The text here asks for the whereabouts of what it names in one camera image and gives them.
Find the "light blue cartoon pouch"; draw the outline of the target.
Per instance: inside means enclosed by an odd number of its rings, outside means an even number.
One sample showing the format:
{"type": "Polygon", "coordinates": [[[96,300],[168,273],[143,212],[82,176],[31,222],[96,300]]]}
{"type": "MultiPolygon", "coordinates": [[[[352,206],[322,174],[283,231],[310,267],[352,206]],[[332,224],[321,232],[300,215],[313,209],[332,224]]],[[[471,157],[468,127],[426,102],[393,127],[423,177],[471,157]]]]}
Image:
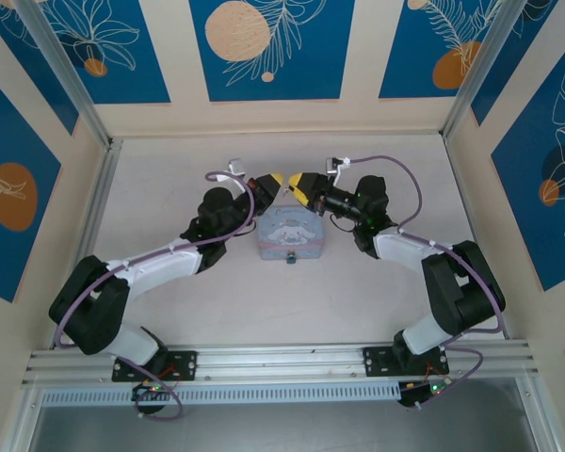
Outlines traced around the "light blue cartoon pouch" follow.
{"type": "Polygon", "coordinates": [[[257,237],[263,260],[284,260],[293,250],[298,260],[317,259],[324,248],[321,217],[304,207],[272,205],[257,219],[257,237]]]}

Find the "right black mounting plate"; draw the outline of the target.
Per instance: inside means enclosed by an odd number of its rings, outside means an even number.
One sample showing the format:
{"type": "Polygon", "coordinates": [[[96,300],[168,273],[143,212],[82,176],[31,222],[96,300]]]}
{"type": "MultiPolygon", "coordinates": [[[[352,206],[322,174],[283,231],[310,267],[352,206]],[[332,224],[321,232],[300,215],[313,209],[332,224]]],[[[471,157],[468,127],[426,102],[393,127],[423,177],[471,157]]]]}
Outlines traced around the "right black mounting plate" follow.
{"type": "Polygon", "coordinates": [[[426,373],[449,373],[446,354],[438,347],[420,355],[393,347],[365,347],[363,361],[367,377],[424,377],[426,373]]]}

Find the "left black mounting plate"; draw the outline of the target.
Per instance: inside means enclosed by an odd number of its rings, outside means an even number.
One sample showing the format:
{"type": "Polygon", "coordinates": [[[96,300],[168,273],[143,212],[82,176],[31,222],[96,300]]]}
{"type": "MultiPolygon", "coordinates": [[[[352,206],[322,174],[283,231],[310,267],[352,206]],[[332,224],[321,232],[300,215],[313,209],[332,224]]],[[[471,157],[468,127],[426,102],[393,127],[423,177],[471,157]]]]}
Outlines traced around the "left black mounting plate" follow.
{"type": "MultiPolygon", "coordinates": [[[[168,381],[193,381],[197,367],[196,351],[160,351],[146,364],[145,370],[150,371],[159,379],[168,381]]],[[[121,359],[114,363],[111,380],[114,382],[141,382],[148,377],[121,359]]]]}

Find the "left controller board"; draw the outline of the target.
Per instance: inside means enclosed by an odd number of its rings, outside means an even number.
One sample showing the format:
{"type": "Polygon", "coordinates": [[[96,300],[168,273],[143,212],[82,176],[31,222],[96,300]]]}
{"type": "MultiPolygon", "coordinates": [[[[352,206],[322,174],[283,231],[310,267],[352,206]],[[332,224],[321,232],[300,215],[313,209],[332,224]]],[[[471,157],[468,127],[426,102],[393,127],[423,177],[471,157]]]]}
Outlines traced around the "left controller board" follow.
{"type": "Polygon", "coordinates": [[[170,391],[159,384],[141,382],[133,387],[131,400],[133,402],[165,402],[170,400],[170,391]]]}

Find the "right controller board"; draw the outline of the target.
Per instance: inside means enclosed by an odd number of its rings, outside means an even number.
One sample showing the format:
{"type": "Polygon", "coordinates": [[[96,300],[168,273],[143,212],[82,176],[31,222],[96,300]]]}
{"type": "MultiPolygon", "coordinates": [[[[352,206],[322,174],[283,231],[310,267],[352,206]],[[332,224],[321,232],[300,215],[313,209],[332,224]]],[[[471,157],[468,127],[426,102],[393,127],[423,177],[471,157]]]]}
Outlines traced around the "right controller board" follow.
{"type": "Polygon", "coordinates": [[[398,403],[409,409],[421,410],[432,398],[439,396],[448,384],[445,381],[400,382],[398,403]]]}

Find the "grey metal sheet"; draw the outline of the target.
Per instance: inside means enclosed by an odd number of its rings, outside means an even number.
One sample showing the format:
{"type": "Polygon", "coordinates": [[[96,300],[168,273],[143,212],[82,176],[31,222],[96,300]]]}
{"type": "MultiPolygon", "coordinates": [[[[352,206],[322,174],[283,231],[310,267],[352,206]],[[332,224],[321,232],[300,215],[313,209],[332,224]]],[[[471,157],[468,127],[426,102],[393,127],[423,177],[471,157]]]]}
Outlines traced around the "grey metal sheet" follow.
{"type": "Polygon", "coordinates": [[[30,452],[538,452],[512,382],[470,379],[423,410],[393,401],[41,410],[30,452]]]}

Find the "right aluminium floor rail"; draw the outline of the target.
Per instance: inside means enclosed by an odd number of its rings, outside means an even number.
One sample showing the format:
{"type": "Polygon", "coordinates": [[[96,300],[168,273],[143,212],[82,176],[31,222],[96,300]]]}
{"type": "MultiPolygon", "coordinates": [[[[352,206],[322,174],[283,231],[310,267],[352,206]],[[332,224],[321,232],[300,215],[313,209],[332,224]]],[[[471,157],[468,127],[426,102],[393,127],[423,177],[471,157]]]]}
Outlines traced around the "right aluminium floor rail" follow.
{"type": "MultiPolygon", "coordinates": [[[[449,141],[447,138],[443,138],[443,143],[444,143],[444,147],[447,153],[447,158],[449,161],[449,165],[450,168],[452,170],[453,173],[453,177],[455,180],[455,184],[457,187],[457,190],[460,194],[460,201],[461,201],[461,205],[462,205],[462,210],[464,211],[464,214],[467,218],[467,223],[468,223],[468,227],[469,227],[469,237],[471,240],[475,241],[479,247],[482,249],[482,245],[479,243],[478,241],[478,237],[476,235],[476,225],[474,224],[474,218],[472,217],[472,208],[471,205],[469,203],[468,197],[467,197],[467,193],[464,190],[464,183],[461,179],[460,176],[460,170],[459,167],[457,166],[456,163],[456,158],[455,155],[452,151],[452,146],[449,144],[449,141]]],[[[482,323],[482,326],[489,330],[492,329],[494,330],[499,324],[502,325],[502,329],[500,331],[497,332],[493,332],[492,334],[496,337],[502,337],[503,339],[509,339],[510,338],[510,334],[509,331],[507,330],[507,325],[506,322],[504,320],[504,317],[501,317],[501,322],[496,322],[496,323],[492,323],[491,320],[486,320],[485,322],[482,323]]]]}

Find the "aluminium floor rail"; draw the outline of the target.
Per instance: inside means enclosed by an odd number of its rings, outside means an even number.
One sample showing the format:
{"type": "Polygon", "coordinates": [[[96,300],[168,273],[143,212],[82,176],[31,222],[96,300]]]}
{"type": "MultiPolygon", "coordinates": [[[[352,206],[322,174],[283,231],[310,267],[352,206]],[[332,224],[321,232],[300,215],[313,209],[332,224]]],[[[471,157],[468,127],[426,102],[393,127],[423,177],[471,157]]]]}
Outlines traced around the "aluminium floor rail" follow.
{"type": "MultiPolygon", "coordinates": [[[[462,210],[464,211],[464,214],[467,218],[467,223],[468,223],[468,227],[469,227],[469,237],[471,240],[475,241],[479,247],[482,249],[482,245],[479,243],[478,241],[478,237],[476,235],[476,225],[474,224],[474,218],[472,217],[472,208],[471,205],[469,203],[468,197],[467,197],[467,193],[464,190],[464,183],[461,179],[460,176],[460,170],[459,167],[457,166],[456,163],[456,158],[455,155],[452,151],[452,146],[449,144],[449,141],[447,138],[443,138],[443,143],[444,143],[444,147],[447,153],[447,158],[449,161],[449,165],[450,168],[452,170],[453,173],[453,177],[455,180],[455,184],[457,187],[457,190],[460,194],[460,201],[461,201],[461,205],[462,205],[462,210]]],[[[491,320],[486,320],[485,322],[482,323],[482,326],[489,330],[492,329],[494,330],[499,324],[502,325],[502,329],[500,331],[497,332],[493,332],[492,334],[496,337],[502,337],[503,339],[509,339],[510,338],[510,334],[509,331],[507,330],[507,325],[506,322],[504,320],[504,317],[501,317],[501,322],[496,322],[496,323],[492,323],[491,320]]]]}
{"type": "Polygon", "coordinates": [[[94,255],[96,238],[102,224],[106,203],[121,154],[122,143],[113,141],[99,171],[75,266],[49,308],[49,318],[56,324],[52,348],[67,348],[62,335],[73,337],[73,347],[80,346],[86,355],[105,351],[114,341],[130,284],[117,277],[120,264],[111,265],[94,255]]]}

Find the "left aluminium floor rail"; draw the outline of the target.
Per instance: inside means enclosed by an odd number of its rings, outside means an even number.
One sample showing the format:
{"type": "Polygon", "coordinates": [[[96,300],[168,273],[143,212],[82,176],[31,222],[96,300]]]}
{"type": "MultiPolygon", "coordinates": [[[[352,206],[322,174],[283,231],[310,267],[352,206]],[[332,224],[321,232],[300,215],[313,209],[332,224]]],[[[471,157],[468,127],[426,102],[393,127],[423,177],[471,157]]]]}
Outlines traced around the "left aluminium floor rail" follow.
{"type": "Polygon", "coordinates": [[[73,347],[80,346],[86,355],[105,351],[114,341],[130,284],[117,277],[120,264],[111,265],[94,255],[96,238],[102,224],[106,203],[121,154],[122,143],[113,141],[99,171],[75,266],[49,308],[49,318],[56,324],[52,348],[67,348],[62,335],[73,337],[73,347]]]}

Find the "blue floral wall panel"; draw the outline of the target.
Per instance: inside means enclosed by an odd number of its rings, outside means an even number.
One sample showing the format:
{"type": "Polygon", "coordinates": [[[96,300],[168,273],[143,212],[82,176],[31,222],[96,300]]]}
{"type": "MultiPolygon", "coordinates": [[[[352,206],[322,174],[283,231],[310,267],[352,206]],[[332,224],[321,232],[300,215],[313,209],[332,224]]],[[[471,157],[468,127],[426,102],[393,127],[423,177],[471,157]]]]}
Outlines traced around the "blue floral wall panel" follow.
{"type": "Polygon", "coordinates": [[[536,89],[565,52],[565,0],[526,0],[473,101],[480,127],[523,88],[536,89]]]}
{"type": "Polygon", "coordinates": [[[457,94],[504,0],[404,0],[381,99],[457,94]]]}
{"type": "Polygon", "coordinates": [[[541,287],[565,281],[565,53],[492,152],[541,287]]]}
{"type": "Polygon", "coordinates": [[[139,0],[45,0],[40,9],[95,104],[170,102],[139,0]]]}
{"type": "Polygon", "coordinates": [[[11,0],[0,0],[0,36],[67,132],[72,135],[79,112],[61,86],[11,0]]]}
{"type": "Polygon", "coordinates": [[[0,299],[15,300],[60,162],[0,89],[0,299]]]}
{"type": "Polygon", "coordinates": [[[212,103],[337,100],[355,0],[188,0],[212,103]]]}

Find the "right aluminium corner post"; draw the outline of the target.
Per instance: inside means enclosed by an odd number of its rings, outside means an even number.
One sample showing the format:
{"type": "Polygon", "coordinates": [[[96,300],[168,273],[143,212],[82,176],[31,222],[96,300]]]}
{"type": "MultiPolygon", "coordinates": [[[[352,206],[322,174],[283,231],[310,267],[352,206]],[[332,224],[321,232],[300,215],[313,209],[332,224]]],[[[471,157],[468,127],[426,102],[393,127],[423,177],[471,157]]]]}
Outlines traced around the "right aluminium corner post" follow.
{"type": "Polygon", "coordinates": [[[526,0],[503,0],[498,15],[493,20],[486,38],[482,42],[471,69],[466,74],[457,96],[451,105],[440,134],[447,144],[457,132],[463,116],[470,108],[475,95],[489,73],[498,53],[517,21],[526,0]]]}

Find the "aluminium corner post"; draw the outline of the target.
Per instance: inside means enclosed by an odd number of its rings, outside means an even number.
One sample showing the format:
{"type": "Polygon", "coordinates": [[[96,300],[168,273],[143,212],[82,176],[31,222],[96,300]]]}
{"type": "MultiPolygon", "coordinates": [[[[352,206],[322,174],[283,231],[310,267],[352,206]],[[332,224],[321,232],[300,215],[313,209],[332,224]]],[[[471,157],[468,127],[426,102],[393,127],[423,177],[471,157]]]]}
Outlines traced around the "aluminium corner post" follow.
{"type": "Polygon", "coordinates": [[[526,0],[503,0],[498,15],[493,20],[486,38],[482,42],[471,69],[466,74],[457,96],[451,105],[440,134],[447,144],[457,132],[463,116],[470,108],[475,95],[489,73],[498,53],[517,21],[526,0]]]}
{"type": "Polygon", "coordinates": [[[112,137],[40,6],[34,0],[12,0],[12,3],[90,133],[108,152],[112,137]]]}

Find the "long aluminium base rail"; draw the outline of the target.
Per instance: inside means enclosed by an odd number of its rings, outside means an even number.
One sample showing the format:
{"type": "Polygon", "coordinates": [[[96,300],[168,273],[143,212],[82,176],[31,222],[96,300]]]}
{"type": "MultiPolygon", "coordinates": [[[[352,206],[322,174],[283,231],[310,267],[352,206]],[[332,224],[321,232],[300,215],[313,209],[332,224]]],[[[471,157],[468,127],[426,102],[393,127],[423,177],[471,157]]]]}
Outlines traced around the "long aluminium base rail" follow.
{"type": "MultiPolygon", "coordinates": [[[[276,384],[366,381],[365,344],[293,345],[272,347],[171,346],[193,350],[195,384],[276,384]]],[[[448,377],[459,379],[477,363],[475,379],[537,377],[539,369],[525,340],[462,340],[446,352],[448,377]]],[[[115,359],[87,356],[76,349],[34,350],[22,386],[27,388],[113,385],[115,359]]]]}

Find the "left aluminium corner post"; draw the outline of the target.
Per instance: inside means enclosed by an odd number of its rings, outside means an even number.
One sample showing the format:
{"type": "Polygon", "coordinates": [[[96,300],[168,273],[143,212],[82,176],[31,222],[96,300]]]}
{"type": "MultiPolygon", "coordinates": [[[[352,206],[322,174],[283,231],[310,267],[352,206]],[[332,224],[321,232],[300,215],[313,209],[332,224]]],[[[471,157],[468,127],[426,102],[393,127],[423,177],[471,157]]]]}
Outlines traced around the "left aluminium corner post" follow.
{"type": "Polygon", "coordinates": [[[34,0],[12,0],[12,3],[90,133],[108,152],[112,137],[40,6],[34,0]]]}

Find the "aluminium frame bar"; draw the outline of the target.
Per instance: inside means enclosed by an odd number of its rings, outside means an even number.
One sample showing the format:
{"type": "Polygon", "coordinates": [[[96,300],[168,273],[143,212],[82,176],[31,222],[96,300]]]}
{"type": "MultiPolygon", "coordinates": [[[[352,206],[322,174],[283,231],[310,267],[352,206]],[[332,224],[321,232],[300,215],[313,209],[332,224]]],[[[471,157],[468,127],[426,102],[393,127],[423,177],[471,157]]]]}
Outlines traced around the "aluminium frame bar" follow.
{"type": "Polygon", "coordinates": [[[562,452],[551,412],[543,401],[537,378],[528,375],[515,379],[537,452],[562,452]]]}
{"type": "Polygon", "coordinates": [[[44,390],[24,387],[15,392],[0,436],[0,452],[29,452],[40,417],[44,390]]]}

